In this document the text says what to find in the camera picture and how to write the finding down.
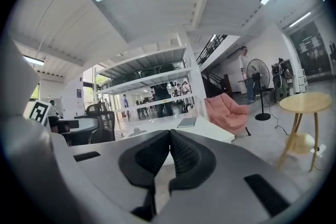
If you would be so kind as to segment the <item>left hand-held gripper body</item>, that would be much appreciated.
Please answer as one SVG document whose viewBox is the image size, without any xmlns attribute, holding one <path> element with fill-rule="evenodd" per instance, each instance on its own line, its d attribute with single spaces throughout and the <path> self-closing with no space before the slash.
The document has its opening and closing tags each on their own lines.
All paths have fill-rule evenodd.
<svg viewBox="0 0 336 224">
<path fill-rule="evenodd" d="M 48 121 L 48 113 L 51 108 L 51 104 L 35 100 L 29 101 L 26 105 L 26 109 L 24 111 L 23 117 L 26 119 L 32 119 L 39 122 L 44 127 L 50 127 Z"/>
</svg>

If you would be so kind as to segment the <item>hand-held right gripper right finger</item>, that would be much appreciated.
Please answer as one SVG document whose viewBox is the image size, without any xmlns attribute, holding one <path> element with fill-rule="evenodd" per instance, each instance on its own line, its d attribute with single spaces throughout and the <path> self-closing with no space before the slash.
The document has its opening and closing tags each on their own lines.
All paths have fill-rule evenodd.
<svg viewBox="0 0 336 224">
<path fill-rule="evenodd" d="M 179 130 L 171 139 L 180 156 L 197 162 L 173 179 L 155 224 L 260 224 L 300 196 L 289 177 L 240 146 Z"/>
</svg>

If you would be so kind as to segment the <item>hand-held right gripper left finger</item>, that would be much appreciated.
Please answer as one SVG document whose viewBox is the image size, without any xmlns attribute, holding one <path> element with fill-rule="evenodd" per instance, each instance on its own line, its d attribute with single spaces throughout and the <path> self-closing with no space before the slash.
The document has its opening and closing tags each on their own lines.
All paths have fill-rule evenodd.
<svg viewBox="0 0 336 224">
<path fill-rule="evenodd" d="M 77 220 L 62 224 L 171 224 L 156 214 L 154 178 L 169 151 L 168 130 L 69 147 L 52 134 L 52 152 Z"/>
</svg>

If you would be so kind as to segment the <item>black office chair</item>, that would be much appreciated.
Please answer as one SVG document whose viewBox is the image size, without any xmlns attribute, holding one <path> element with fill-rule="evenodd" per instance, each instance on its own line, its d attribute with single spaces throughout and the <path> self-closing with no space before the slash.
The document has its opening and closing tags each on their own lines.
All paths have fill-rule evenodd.
<svg viewBox="0 0 336 224">
<path fill-rule="evenodd" d="M 97 130 L 91 135 L 91 144 L 115 141 L 115 115 L 108 111 L 104 102 L 92 104 L 86 109 L 86 118 L 96 119 Z"/>
</svg>

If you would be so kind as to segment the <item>white table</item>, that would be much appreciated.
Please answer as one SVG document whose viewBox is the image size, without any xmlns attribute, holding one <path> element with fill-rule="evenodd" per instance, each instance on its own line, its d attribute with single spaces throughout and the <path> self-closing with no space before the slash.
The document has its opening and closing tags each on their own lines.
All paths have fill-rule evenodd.
<svg viewBox="0 0 336 224">
<path fill-rule="evenodd" d="M 192 118 L 192 117 L 193 117 L 192 115 L 180 114 L 174 116 L 167 116 L 164 118 L 134 121 L 134 122 L 119 121 L 115 125 L 115 133 L 120 135 L 121 138 L 129 138 L 129 134 L 133 132 L 133 129 L 135 127 L 138 127 L 141 130 L 146 130 L 146 132 L 142 134 L 154 132 L 157 130 L 175 129 L 178 131 L 194 133 L 225 143 L 231 143 L 232 140 L 235 138 L 235 136 L 232 133 L 221 129 L 220 127 L 209 122 L 206 118 L 202 116 L 197 117 L 194 127 L 177 128 L 177 125 L 184 118 Z"/>
</svg>

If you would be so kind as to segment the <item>grey-green notebook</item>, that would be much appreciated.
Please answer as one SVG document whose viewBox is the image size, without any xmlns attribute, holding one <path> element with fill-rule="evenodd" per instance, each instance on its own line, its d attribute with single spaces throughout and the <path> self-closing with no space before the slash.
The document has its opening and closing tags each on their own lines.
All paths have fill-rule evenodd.
<svg viewBox="0 0 336 224">
<path fill-rule="evenodd" d="M 184 118 L 178 125 L 177 128 L 185 128 L 185 127 L 194 127 L 196 123 L 197 117 L 192 118 Z"/>
</svg>

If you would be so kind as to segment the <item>black staircase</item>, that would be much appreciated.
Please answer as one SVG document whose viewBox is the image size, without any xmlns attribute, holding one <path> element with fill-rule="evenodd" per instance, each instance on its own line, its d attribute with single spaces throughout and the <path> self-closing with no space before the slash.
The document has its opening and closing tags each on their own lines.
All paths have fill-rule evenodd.
<svg viewBox="0 0 336 224">
<path fill-rule="evenodd" d="M 196 58 L 196 62 L 201 70 L 207 98 L 212 98 L 222 93 L 226 93 L 232 97 L 232 89 L 228 75 L 219 75 L 212 71 L 219 65 L 217 63 L 212 66 L 223 54 L 220 52 L 220 46 L 226 38 L 227 35 L 212 35 Z"/>
</svg>

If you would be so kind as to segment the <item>white power strip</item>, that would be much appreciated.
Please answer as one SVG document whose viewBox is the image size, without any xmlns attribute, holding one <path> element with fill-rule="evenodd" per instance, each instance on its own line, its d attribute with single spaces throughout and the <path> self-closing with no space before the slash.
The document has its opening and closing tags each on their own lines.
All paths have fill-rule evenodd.
<svg viewBox="0 0 336 224">
<path fill-rule="evenodd" d="M 321 144 L 320 146 L 317 147 L 317 150 L 315 150 L 314 148 L 311 149 L 311 153 L 313 155 L 316 155 L 316 157 L 322 157 L 324 151 L 326 150 L 326 146 L 324 144 Z"/>
</svg>

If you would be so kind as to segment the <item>white metal shelving rack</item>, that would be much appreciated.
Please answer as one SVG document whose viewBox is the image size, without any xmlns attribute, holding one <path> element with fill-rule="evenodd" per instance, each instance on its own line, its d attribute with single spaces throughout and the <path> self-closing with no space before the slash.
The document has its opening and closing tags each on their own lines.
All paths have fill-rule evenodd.
<svg viewBox="0 0 336 224">
<path fill-rule="evenodd" d="M 174 45 L 152 49 L 93 70 L 93 98 L 114 112 L 115 124 L 157 119 L 157 105 L 171 102 L 173 115 L 207 117 L 205 88 L 186 31 L 173 35 Z M 167 83 L 170 99 L 155 101 L 151 86 Z"/>
</svg>

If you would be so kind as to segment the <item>black standing fan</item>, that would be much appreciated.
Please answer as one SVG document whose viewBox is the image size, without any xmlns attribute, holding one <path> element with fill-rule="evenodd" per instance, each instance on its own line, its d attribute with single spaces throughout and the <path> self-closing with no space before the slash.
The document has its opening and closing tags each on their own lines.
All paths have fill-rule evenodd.
<svg viewBox="0 0 336 224">
<path fill-rule="evenodd" d="M 261 113 L 255 116 L 257 121 L 269 120 L 271 115 L 264 112 L 264 92 L 268 89 L 270 84 L 270 73 L 266 64 L 260 59 L 253 59 L 247 66 L 247 79 L 252 78 L 253 85 L 256 84 L 260 93 Z"/>
</svg>

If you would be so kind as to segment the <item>round wooden side table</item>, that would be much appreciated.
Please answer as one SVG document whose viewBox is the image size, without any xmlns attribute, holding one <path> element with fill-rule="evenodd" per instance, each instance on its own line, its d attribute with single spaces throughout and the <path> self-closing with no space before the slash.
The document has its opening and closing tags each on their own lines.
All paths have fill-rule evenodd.
<svg viewBox="0 0 336 224">
<path fill-rule="evenodd" d="M 318 145 L 319 141 L 319 123 L 318 123 L 318 113 L 328 109 L 332 104 L 332 98 L 330 95 L 322 92 L 311 92 L 311 93 L 300 93 L 293 96 L 286 97 L 281 100 L 280 107 L 288 112 L 295 114 L 294 122 L 292 125 L 291 132 L 288 136 L 285 149 L 278 161 L 277 167 L 280 168 L 283 164 L 287 153 L 293 151 L 293 147 L 297 145 L 297 140 L 303 140 L 307 134 L 298 133 L 299 126 L 304 114 L 313 114 L 314 117 L 314 137 L 313 146 L 306 147 L 307 150 L 313 151 L 313 157 L 310 166 L 310 172 L 313 171 L 314 163 L 316 161 L 317 152 L 320 149 Z"/>
</svg>

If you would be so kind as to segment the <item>white storage drawers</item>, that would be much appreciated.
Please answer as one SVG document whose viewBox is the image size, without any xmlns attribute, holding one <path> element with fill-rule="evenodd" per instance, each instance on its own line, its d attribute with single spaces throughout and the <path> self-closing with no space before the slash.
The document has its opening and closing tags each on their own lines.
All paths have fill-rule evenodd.
<svg viewBox="0 0 336 224">
<path fill-rule="evenodd" d="M 306 93 L 308 89 L 307 76 L 304 69 L 297 71 L 298 87 L 300 93 Z"/>
</svg>

